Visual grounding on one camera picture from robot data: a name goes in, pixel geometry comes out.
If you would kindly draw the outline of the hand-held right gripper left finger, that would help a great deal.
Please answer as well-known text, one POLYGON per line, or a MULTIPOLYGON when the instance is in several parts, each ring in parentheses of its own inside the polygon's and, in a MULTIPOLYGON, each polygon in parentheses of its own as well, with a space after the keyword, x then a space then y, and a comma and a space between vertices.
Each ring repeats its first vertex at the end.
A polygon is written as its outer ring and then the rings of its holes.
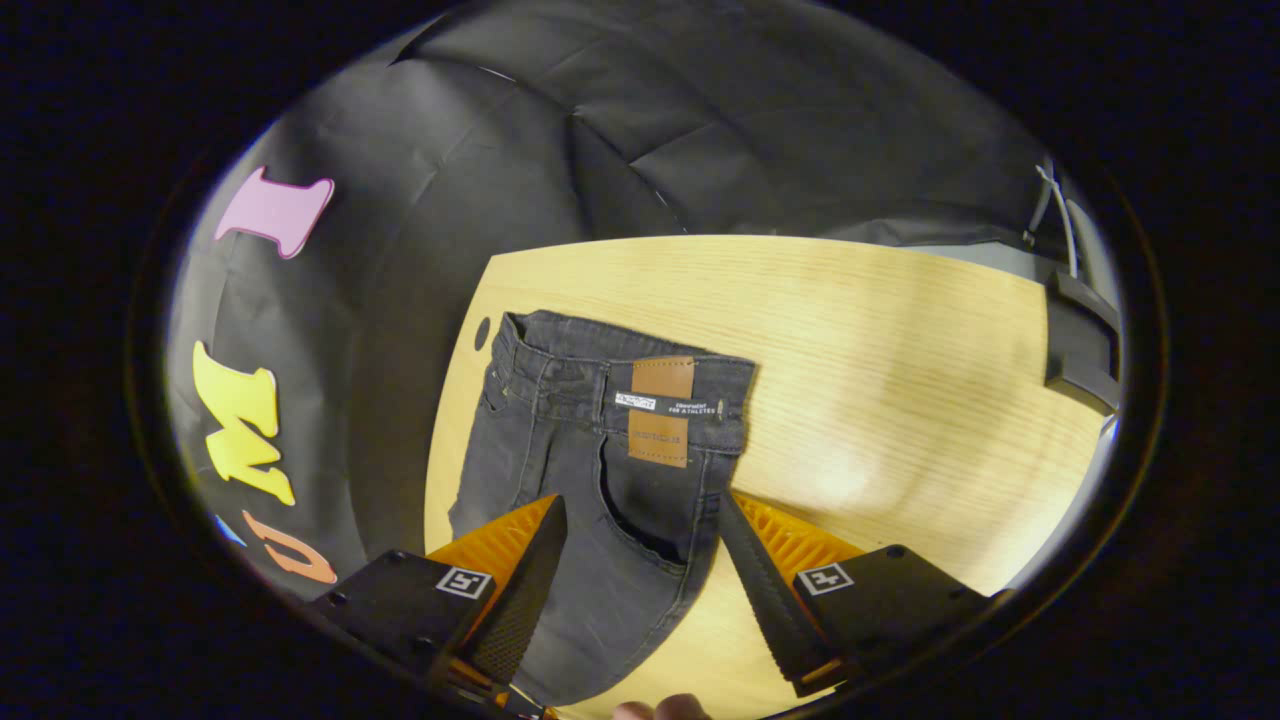
POLYGON ((508 700, 567 532, 564 501, 550 495, 426 556, 385 552, 305 611, 430 694, 508 700))

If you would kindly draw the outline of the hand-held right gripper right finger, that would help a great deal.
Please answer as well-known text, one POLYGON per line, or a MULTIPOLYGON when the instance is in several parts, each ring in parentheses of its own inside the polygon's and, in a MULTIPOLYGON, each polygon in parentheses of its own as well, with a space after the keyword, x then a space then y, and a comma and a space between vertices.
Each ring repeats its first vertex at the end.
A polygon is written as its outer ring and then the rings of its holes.
POLYGON ((865 551, 730 493, 719 534, 781 675, 796 696, 864 691, 900 674, 1004 597, 904 544, 865 551))

